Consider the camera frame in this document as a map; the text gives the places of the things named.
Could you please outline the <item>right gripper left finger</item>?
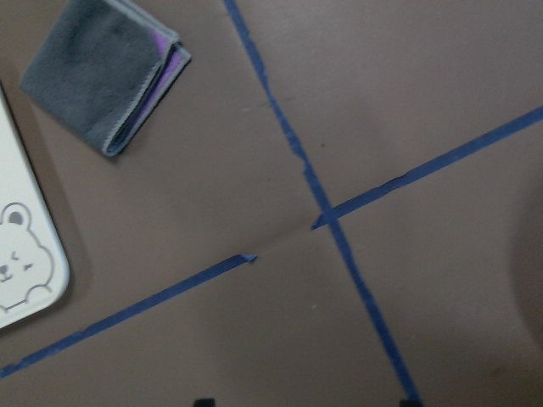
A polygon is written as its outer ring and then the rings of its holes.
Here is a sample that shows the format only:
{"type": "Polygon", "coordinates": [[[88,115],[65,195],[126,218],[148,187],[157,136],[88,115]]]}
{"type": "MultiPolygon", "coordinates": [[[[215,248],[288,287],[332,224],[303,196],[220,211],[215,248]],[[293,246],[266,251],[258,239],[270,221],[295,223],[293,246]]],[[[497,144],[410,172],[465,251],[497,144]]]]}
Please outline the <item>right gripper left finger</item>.
{"type": "Polygon", "coordinates": [[[196,399],[193,407],[216,407],[216,401],[213,398],[196,399]]]}

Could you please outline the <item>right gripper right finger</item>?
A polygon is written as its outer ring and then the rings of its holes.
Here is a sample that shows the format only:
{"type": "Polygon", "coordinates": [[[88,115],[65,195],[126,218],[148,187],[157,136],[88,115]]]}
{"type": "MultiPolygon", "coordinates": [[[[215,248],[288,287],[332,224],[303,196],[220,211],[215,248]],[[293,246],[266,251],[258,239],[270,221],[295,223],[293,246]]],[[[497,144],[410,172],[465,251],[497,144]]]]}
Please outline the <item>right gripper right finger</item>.
{"type": "Polygon", "coordinates": [[[400,401],[400,407],[420,407],[420,402],[417,400],[404,399],[400,401]]]}

